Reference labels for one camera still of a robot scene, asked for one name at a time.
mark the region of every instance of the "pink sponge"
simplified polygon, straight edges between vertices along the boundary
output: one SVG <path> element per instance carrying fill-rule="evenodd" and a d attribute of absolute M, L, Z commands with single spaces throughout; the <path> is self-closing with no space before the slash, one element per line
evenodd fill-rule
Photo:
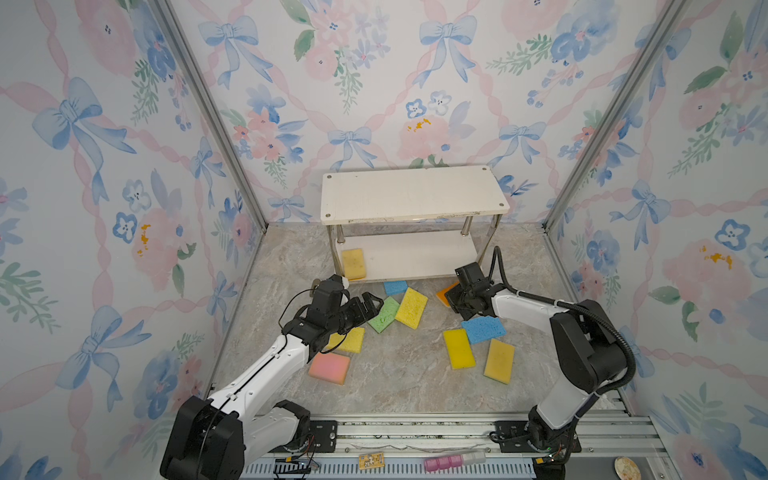
<path fill-rule="evenodd" d="M 326 382 L 344 385 L 349 370 L 349 357 L 335 353 L 318 353 L 312 361 L 310 376 Z"/>

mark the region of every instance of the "shelf bottom board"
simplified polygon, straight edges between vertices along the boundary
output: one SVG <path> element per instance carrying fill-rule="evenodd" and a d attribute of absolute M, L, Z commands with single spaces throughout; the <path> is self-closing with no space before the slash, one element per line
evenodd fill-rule
<path fill-rule="evenodd" d="M 477 257 L 472 235 L 463 237 L 460 230 L 347 237 L 335 247 L 339 258 L 344 250 L 362 249 L 366 278 L 356 282 L 454 276 L 455 269 Z"/>

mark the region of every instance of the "floral wallpaper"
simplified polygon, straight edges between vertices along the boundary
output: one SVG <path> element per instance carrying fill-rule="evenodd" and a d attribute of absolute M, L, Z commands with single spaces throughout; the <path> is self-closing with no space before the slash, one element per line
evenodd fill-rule
<path fill-rule="evenodd" d="M 146 4 L 0 18 L 0 479 L 153 478 L 260 229 Z"/>
<path fill-rule="evenodd" d="M 690 3 L 552 232 L 632 344 L 628 401 L 686 480 L 768 478 L 766 17 Z"/>
<path fill-rule="evenodd" d="M 487 164 L 541 222 L 664 1 L 172 4 L 268 221 L 318 221 L 323 173 Z"/>

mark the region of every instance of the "sponge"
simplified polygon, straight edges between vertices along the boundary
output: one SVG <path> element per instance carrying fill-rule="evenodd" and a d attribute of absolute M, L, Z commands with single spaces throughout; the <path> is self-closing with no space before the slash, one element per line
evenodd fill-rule
<path fill-rule="evenodd" d="M 343 343 L 339 345 L 338 350 L 342 352 L 360 353 L 362 351 L 362 337 L 366 334 L 366 329 L 361 326 L 357 326 L 346 334 L 346 340 L 344 335 L 338 333 L 331 333 L 331 339 L 328 341 L 326 350 L 332 349 L 334 346 L 339 345 L 339 342 L 343 340 Z"/>
<path fill-rule="evenodd" d="M 483 375 L 509 385 L 509 380 L 512 378 L 512 359 L 514 357 L 514 346 L 492 339 Z"/>
<path fill-rule="evenodd" d="M 449 286 L 448 288 L 445 288 L 443 290 L 440 290 L 436 293 L 438 300 L 442 302 L 443 305 L 447 306 L 448 308 L 451 308 L 451 304 L 448 303 L 448 299 L 445 298 L 445 294 L 448 293 L 448 291 L 453 288 L 454 286 L 457 286 L 458 282 L 454 283 L 453 285 Z"/>
<path fill-rule="evenodd" d="M 419 326 L 426 305 L 426 296 L 423 296 L 413 288 L 408 288 L 406 295 L 402 298 L 402 303 L 400 303 L 400 309 L 397 311 L 397 315 L 395 315 L 395 320 L 415 330 Z"/>
<path fill-rule="evenodd" d="M 384 290 L 387 295 L 397 295 L 398 293 L 405 293 L 408 289 L 408 283 L 405 280 L 398 282 L 384 282 Z"/>
<path fill-rule="evenodd" d="M 391 296 L 386 297 L 384 305 L 382 305 L 382 309 L 379 311 L 379 315 L 368 320 L 368 324 L 372 326 L 376 332 L 383 332 L 386 327 L 395 321 L 395 315 L 397 314 L 398 308 L 400 308 L 400 304 L 397 303 L 397 300 L 393 299 Z"/>
<path fill-rule="evenodd" d="M 507 334 L 501 320 L 495 316 L 479 316 L 462 322 L 462 326 L 467 331 L 469 342 L 472 345 Z"/>
<path fill-rule="evenodd" d="M 335 353 L 318 353 L 312 361 L 310 376 L 326 382 L 344 385 L 346 373 L 349 370 L 348 356 Z"/>
<path fill-rule="evenodd" d="M 472 349 L 469 348 L 467 332 L 464 329 L 446 330 L 442 333 L 442 337 L 448 347 L 451 367 L 454 370 L 475 366 L 475 356 L 472 355 Z"/>
<path fill-rule="evenodd" d="M 341 260 L 344 264 L 344 276 L 349 280 L 366 278 L 366 261 L 362 258 L 362 248 L 344 250 Z"/>

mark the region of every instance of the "metal corner post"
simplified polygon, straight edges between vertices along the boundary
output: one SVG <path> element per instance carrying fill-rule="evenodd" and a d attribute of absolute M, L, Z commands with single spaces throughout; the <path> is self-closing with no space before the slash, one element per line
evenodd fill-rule
<path fill-rule="evenodd" d="M 259 208 L 256 195 L 253 193 L 253 188 L 251 188 L 250 183 L 248 182 L 245 170 L 238 160 L 232 140 L 229 135 L 227 135 L 227 127 L 219 116 L 218 110 L 216 109 L 216 102 L 214 101 L 210 90 L 208 90 L 208 87 L 205 85 L 203 73 L 189 48 L 187 37 L 184 35 L 184 31 L 179 24 L 176 12 L 170 4 L 170 0 L 150 0 L 148 4 L 152 13 L 160 23 L 160 28 L 165 34 L 171 51 L 189 80 L 187 84 L 189 85 L 190 91 L 200 105 L 203 116 L 208 120 L 208 123 L 211 126 L 211 135 L 221 149 L 224 161 L 227 162 L 227 166 L 232 172 L 235 183 L 243 194 L 243 199 L 248 210 L 250 210 L 251 215 L 259 224 L 261 232 L 266 232 L 266 218 Z"/>
<path fill-rule="evenodd" d="M 621 115 L 629 107 L 646 74 L 652 70 L 653 63 L 661 56 L 664 47 L 674 33 L 674 28 L 689 4 L 690 0 L 669 0 L 664 6 L 664 10 L 659 14 L 656 27 L 649 35 L 645 47 L 630 66 L 624 83 L 613 100 L 611 100 L 611 103 L 608 104 L 605 115 L 594 132 L 594 136 L 584 147 L 581 159 L 576 163 L 576 167 L 565 181 L 558 199 L 554 202 L 554 206 L 549 210 L 549 214 L 547 214 L 544 220 L 544 229 L 547 233 L 551 232 L 561 220 L 565 209 L 568 208 L 568 204 L 571 202 L 571 198 L 594 163 L 594 159 L 600 153 L 611 136 L 611 132 L 621 120 Z"/>

